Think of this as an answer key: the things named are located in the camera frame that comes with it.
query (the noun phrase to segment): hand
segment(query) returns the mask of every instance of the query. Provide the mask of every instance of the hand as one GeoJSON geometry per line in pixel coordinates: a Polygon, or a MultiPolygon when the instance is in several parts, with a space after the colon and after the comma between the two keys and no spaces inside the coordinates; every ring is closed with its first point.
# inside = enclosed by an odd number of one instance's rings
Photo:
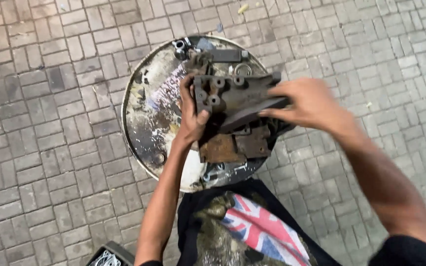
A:
{"type": "Polygon", "coordinates": [[[293,105],[288,109],[264,109],[259,113],[260,116],[274,117],[329,133],[355,123],[353,115],[339,106],[323,80],[300,78],[282,82],[268,93],[286,96],[293,105]]]}
{"type": "Polygon", "coordinates": [[[198,141],[203,136],[206,122],[210,118],[210,113],[206,110],[203,110],[198,115],[196,113],[196,105],[193,100],[195,91],[193,85],[191,85],[193,76],[193,74],[189,74],[180,81],[182,122],[180,123],[177,138],[181,138],[189,144],[198,141]]]}

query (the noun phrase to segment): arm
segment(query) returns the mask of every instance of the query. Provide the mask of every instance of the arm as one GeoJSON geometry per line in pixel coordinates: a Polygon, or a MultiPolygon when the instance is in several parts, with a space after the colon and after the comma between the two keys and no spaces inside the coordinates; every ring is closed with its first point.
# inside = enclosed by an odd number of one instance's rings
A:
{"type": "Polygon", "coordinates": [[[192,76],[189,75],[180,82],[182,122],[178,134],[172,141],[169,157],[142,219],[135,266],[151,260],[162,261],[164,248],[174,223],[186,156],[192,143],[198,141],[203,135],[205,124],[210,116],[207,111],[196,115],[195,103],[191,96],[193,91],[190,87],[191,79],[192,76]]]}
{"type": "Polygon", "coordinates": [[[293,109],[266,109],[260,115],[330,133],[345,151],[361,190],[389,234],[426,242],[426,207],[417,189],[361,131],[353,115],[334,101],[323,81],[285,82],[270,94],[288,96],[293,109]]]}

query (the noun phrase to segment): person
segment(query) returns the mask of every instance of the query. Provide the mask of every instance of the person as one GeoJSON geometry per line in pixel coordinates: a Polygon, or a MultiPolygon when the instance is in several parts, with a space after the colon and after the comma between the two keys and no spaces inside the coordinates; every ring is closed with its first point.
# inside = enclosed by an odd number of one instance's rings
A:
{"type": "MultiPolygon", "coordinates": [[[[192,76],[180,82],[182,120],[159,183],[142,220],[135,266],[162,265],[177,207],[180,177],[190,146],[203,134],[209,113],[195,113],[192,76]]],[[[389,233],[369,265],[426,266],[426,207],[417,189],[365,135],[352,113],[333,99],[325,82],[300,78],[279,83],[288,109],[260,116],[328,132],[342,147],[357,180],[389,233]]],[[[260,181],[185,194],[178,208],[178,265],[339,265],[299,227],[260,181]]]]}

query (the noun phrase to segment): union jack flag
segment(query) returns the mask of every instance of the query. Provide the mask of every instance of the union jack flag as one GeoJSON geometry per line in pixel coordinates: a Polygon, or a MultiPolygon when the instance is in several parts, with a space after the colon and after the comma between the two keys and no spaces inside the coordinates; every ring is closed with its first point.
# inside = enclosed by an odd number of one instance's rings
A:
{"type": "Polygon", "coordinates": [[[235,205],[221,223],[234,238],[288,265],[310,265],[310,257],[294,229],[249,199],[238,194],[233,198],[235,205]]]}

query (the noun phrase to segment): brick paving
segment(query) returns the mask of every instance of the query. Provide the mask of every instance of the brick paving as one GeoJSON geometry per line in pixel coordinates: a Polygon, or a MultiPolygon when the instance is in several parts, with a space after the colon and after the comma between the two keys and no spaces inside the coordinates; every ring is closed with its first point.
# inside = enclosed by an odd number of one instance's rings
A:
{"type": "MultiPolygon", "coordinates": [[[[120,132],[129,65],[210,31],[325,78],[426,201],[426,0],[0,0],[0,266],[83,265],[108,239],[134,252],[156,181],[120,132]]],[[[256,177],[344,265],[386,236],[325,133],[287,133],[256,177]]]]}

